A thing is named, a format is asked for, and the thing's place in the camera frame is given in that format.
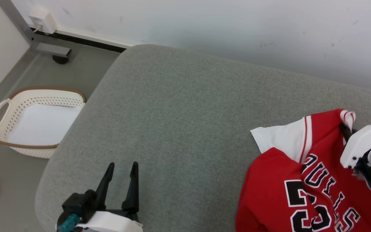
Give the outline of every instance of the teal cable connector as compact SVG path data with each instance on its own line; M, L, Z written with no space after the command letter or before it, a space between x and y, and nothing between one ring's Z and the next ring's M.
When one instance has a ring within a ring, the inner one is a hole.
M80 219L73 213L59 227L59 232L72 232L78 223L80 223Z

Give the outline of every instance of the white basket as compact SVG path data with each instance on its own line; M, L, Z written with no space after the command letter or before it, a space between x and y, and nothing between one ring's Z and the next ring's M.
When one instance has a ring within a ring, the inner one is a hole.
M23 144L13 144L6 141L9 133L17 125L21 117L22 110L33 104L44 104L62 107L78 107L87 102L84 94L64 87L31 87L18 91L9 99L0 103L0 110L8 104L8 108L0 122L0 144L9 146L19 153L49 159L58 144L48 146L29 146Z

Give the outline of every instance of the basketball jersey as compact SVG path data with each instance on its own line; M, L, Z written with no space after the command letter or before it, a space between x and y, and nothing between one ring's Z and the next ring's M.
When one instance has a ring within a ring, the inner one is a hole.
M332 110L251 131L261 155L247 171L236 231L371 232L371 191L340 164L355 113Z

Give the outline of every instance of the caster wheel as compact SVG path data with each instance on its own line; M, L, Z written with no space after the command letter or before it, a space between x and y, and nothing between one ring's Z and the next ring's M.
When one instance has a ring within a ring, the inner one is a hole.
M52 56L52 59L59 64L66 64L68 62L68 57Z

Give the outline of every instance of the gray fabric upholstery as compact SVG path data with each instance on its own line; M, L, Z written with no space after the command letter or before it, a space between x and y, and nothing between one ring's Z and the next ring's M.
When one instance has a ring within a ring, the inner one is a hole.
M120 208L138 161L145 232L234 231L246 171L259 155L249 130L336 108L355 110L356 128L371 124L371 91L135 46L109 68L49 161L35 200L37 217L54 231L63 201L95 189L110 162L116 166L106 204Z

